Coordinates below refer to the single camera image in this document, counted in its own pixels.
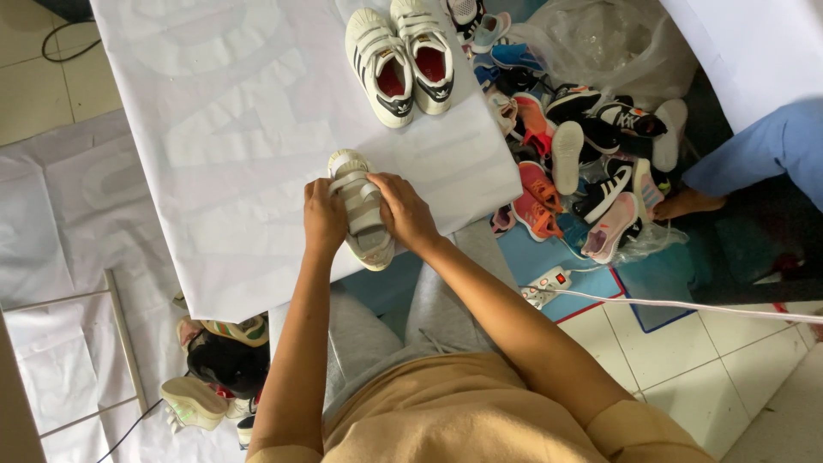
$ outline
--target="tiled floor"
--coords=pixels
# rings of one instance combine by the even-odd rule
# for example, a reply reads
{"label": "tiled floor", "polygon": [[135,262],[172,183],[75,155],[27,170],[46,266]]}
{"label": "tiled floor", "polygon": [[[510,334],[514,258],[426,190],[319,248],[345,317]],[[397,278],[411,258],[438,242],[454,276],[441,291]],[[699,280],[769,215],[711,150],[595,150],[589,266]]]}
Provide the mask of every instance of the tiled floor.
{"label": "tiled floor", "polygon": [[[736,308],[774,310],[771,304]],[[619,303],[595,307],[560,327],[617,382],[669,413],[718,459],[814,342],[806,325],[715,312],[645,334],[630,307]]]}
{"label": "tiled floor", "polygon": [[[32,0],[0,2],[0,146],[123,107],[102,44],[66,63],[40,55],[64,22]],[[65,58],[99,38],[94,23],[69,26],[46,53]]]}

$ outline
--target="blue trousers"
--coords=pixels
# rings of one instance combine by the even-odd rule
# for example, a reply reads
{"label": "blue trousers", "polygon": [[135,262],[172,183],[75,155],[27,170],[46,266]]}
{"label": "blue trousers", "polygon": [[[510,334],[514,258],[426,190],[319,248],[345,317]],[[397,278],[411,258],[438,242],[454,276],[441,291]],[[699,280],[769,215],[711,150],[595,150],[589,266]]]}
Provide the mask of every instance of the blue trousers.
{"label": "blue trousers", "polygon": [[720,197],[783,173],[823,211],[823,98],[766,115],[692,166],[683,181]]}

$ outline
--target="red insole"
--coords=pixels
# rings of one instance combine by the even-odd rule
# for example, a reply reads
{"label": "red insole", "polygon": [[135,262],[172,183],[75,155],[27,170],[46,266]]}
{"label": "red insole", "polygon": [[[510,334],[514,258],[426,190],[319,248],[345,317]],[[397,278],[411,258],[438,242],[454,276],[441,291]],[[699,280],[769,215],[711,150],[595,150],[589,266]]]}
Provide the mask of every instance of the red insole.
{"label": "red insole", "polygon": [[443,52],[430,48],[421,47],[417,49],[417,58],[415,58],[417,68],[423,72],[423,75],[432,83],[437,83],[446,77],[446,67],[443,65]]}
{"label": "red insole", "polygon": [[403,88],[403,84],[400,83],[400,78],[395,71],[395,64],[397,64],[397,61],[392,58],[383,66],[383,70],[380,72],[380,75],[377,76],[377,87],[379,87],[380,91],[385,93],[386,96],[402,95],[406,90]]}

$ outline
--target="foot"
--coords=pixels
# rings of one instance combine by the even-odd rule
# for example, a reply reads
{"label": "foot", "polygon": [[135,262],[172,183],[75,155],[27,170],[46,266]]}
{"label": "foot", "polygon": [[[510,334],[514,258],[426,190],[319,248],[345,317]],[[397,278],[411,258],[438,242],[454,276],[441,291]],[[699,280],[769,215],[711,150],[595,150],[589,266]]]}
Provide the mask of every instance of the foot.
{"label": "foot", "polygon": [[654,207],[654,220],[667,220],[688,213],[716,211],[726,203],[726,197],[713,198],[696,189],[686,188],[677,195],[664,199]]}

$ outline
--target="white table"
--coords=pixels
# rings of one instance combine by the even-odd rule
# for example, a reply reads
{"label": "white table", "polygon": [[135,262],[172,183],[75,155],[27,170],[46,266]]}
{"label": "white table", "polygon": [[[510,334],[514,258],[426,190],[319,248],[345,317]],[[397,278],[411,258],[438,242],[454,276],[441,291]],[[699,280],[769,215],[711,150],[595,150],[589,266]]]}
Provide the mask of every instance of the white table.
{"label": "white table", "polygon": [[[452,109],[415,109],[409,126],[387,129],[344,50],[346,21],[362,4],[92,4],[193,318],[238,322],[291,298],[305,247],[303,185],[327,175],[338,148],[409,179],[444,233],[521,193],[456,38]],[[343,246],[332,279],[360,269]]]}
{"label": "white table", "polygon": [[780,106],[823,96],[820,0],[661,3],[703,65],[734,133]]}

